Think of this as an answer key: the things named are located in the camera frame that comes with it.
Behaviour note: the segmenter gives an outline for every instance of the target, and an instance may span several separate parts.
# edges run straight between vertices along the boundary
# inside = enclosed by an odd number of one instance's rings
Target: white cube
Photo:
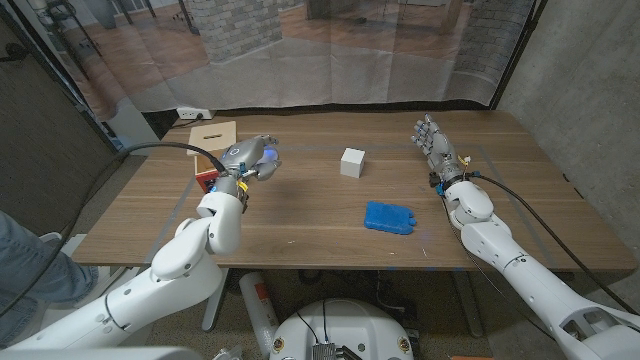
[[[347,148],[340,161],[340,174],[359,178],[363,166],[364,151]]]

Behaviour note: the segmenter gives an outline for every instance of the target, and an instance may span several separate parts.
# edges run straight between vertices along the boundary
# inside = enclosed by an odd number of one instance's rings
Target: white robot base
[[[413,360],[402,326],[377,307],[352,299],[318,301],[291,315],[276,331],[269,358],[329,360],[338,356]]]

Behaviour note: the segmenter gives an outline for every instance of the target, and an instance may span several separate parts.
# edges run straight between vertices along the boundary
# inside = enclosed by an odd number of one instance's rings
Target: small wooden box
[[[202,148],[220,159],[225,150],[237,142],[237,138],[236,122],[229,121],[191,128],[189,145]],[[218,171],[206,156],[191,150],[187,150],[187,155],[193,156],[196,181],[206,193],[207,187],[218,177]]]

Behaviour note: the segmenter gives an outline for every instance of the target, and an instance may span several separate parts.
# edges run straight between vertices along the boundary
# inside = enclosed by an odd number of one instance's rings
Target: blue ice pack
[[[369,201],[367,214],[364,216],[364,226],[394,234],[407,235],[413,231],[416,220],[413,211],[398,205],[383,204]]]

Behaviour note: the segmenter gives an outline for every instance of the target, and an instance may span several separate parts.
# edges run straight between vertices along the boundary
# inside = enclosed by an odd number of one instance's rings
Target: power outlet
[[[203,119],[213,119],[213,114],[215,114],[215,111],[187,107],[177,108],[176,111],[182,120],[193,120],[198,114],[202,114]]]

